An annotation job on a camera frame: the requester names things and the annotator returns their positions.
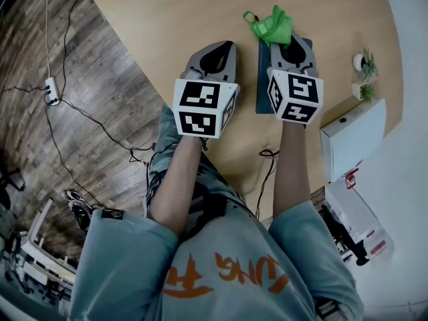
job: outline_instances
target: light blue t-shirt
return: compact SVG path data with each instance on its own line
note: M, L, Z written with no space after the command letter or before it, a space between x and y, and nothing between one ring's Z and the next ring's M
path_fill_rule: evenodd
M362 320L354 280L311 202L269 231L229 202L226 214L179 243L150 219L95 211L72 292L72 320L314 320L336 300Z

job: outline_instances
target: white box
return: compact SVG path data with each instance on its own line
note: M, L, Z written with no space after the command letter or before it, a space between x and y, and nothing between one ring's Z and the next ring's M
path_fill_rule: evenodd
M373 98L321 129L328 182L338 180L381 144L386 119L385 99Z
M239 85L205 80L176 80L173 112L179 134L219 138L233 111Z
M274 69L267 92L278 119L310 124L322 109L324 81Z

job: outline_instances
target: potted plant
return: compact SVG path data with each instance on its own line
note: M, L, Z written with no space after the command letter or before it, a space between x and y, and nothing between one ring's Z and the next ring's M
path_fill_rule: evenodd
M372 102L375 87L371 83L361 82L352 84L352 95L366 103Z
M369 81L374 75L379 75L374 63L375 57L368 49L364 49L363 53L356 54L352 62L355 70L364 75L364 81Z

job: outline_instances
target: black cable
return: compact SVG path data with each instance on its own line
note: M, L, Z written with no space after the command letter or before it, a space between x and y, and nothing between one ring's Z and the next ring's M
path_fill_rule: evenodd
M201 139L202 142L202 148L204 151L208 151L208 147L207 147L207 141L209 138L202 138L201 136L199 137L199 139Z
M72 26L72 12L74 10L74 7L77 5L79 0L75 0L72 7L70 8L70 11L68 12L68 25L67 25L67 29L66 32L64 33L64 58L62 60L62 76L64 77L64 84L62 86L62 91L61 91L61 95L60 95L60 103L62 101L62 96L64 94L64 90L66 90L66 84L67 84L67 76L66 76L66 58L67 58L67 44L66 44L66 40L67 40L67 34L68 31L70 30L70 27Z
M101 123L101 122L99 122L99 121L97 121L97 120L95 120L94 118L92 118L90 115L89 115L89 113L87 113L87 112L85 112L84 110L82 110L81 108L78 108L78 107L75 107L73 104L70 104L68 101L65 101L65 100L62 100L65 104L67 104L68 106L70 106L71 108L73 108L74 110L77 110L81 115L83 115L83 116L85 116L86 118L88 118L88 119L90 119L90 120L92 120L93 122L95 122L96 124L98 124L98 125L100 125L101 126L101 128L102 128L102 130L107 134L107 136L108 136L108 138L110 138L113 142L115 142L117 145L120 145L122 148L124 148L125 150L128 150L129 152L130 152L130 155L131 155L131 158L129 159L129 163L133 163L133 162L140 162L140 163L143 163L144 165L148 165L148 163L147 162L145 162L145 161L143 161L143 160L140 160L140 159L138 159L138 158L136 158L135 156L134 156L134 151L149 151L149 150L154 150L154 146L155 146L155 143L152 143L152 146L150 146L150 147L148 147L148 148L138 148L138 147L131 147L131 148L128 148L128 147L126 147L126 146L124 146L120 141L118 141L118 140L116 140L116 139L114 139L108 132L107 132L107 130L106 130L106 128L105 128L105 126Z
M147 170L146 170L147 193L148 193L148 186L149 186L149 183L148 183L148 171L150 170L150 166L152 165L153 158L156 157L158 154L164 153L166 150L168 150L171 146L174 146L174 145L178 145L178 143L177 142L170 143L169 145L165 146L162 150L154 153L152 155L152 158L150 158L150 161L147 164Z
M267 175L263 181L263 183L261 184L261 189L260 189L260 195L259 195L259 199L257 200L257 208L255 210L255 217L257 217L259 219L260 217L260 200L261 200L261 196L263 195L263 192L265 191L265 184L268 181L267 179L269 178L269 176L275 171L274 170L274 164L275 164L275 158L276 156L280 153L280 151L276 151L276 152L272 152L271 150L265 149L259 152L259 156L265 157L265 158L270 158L272 159L272 162L270 164L270 168L269 171L267 172Z
M1 91L1 93L0 93L0 95L1 95L2 93L10 92L11 90L15 90L15 89L16 89L16 90L21 90L22 92L31 93L31 92L34 92L34 90L40 90L40 91L42 92L42 91L44 91L44 90L47 90L47 87L45 87L45 88L34 87L34 88L30 88L30 89L25 89L25 88L18 88L17 86L13 86L13 87L11 87L11 88L3 89L3 90Z
M83 190L85 190L85 192L87 192L89 194L89 196L91 196L91 198L93 198L98 204L101 205L101 203L99 202L99 200L97 200L95 198L95 196L93 196L93 194L91 194L91 192L89 192L88 190L86 190L83 186L81 186L79 183L76 182L76 180L74 179L73 173L69 170L69 168L64 164L64 161L62 160L62 155L61 152L58 148L58 145L56 144L55 138L54 138L54 132L52 130L52 125L51 125L51 121L49 120L49 114L47 113L47 109L49 108L49 104L46 105L45 107L45 114L46 114L46 119L47 119L47 124L49 125L49 130L51 132L51 137L52 137L52 141L55 144L56 150L58 151L58 154L60 156L60 161L61 164L64 168L66 168L66 170L68 171L68 173L70 174L70 176L72 177L73 182L75 182L75 184L77 184L77 186L79 186L80 188L82 188Z

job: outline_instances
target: green plant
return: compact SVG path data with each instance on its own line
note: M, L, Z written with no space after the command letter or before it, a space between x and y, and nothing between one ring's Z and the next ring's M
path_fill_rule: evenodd
M362 54L363 62L364 64L361 66L362 70L361 72L364 75L364 80L368 81L373 77L373 75L378 76L379 73L377 72L375 57L372 53L368 51L368 49L364 49L364 52Z
M372 84L365 84L360 87L360 95L364 102L372 102L372 97L375 96L375 87Z

